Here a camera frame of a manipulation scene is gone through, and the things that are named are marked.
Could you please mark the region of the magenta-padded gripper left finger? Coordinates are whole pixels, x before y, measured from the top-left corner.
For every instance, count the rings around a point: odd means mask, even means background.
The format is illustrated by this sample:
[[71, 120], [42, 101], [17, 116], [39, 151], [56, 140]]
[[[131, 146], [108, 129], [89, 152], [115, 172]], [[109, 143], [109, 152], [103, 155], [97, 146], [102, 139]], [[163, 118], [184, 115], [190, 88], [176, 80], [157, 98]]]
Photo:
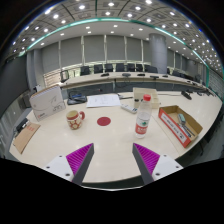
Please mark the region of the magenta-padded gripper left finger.
[[93, 155], [94, 144], [91, 143], [66, 156], [55, 157], [44, 169], [81, 186]]

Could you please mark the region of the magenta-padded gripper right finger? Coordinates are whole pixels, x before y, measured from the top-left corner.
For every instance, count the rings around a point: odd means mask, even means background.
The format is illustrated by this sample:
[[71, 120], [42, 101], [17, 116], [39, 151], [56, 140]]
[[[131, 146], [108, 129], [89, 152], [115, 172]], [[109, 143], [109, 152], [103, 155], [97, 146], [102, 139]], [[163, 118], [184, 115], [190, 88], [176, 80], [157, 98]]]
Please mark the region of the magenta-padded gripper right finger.
[[137, 143], [133, 144], [132, 153], [145, 185], [182, 169], [182, 166], [167, 154], [159, 155]]

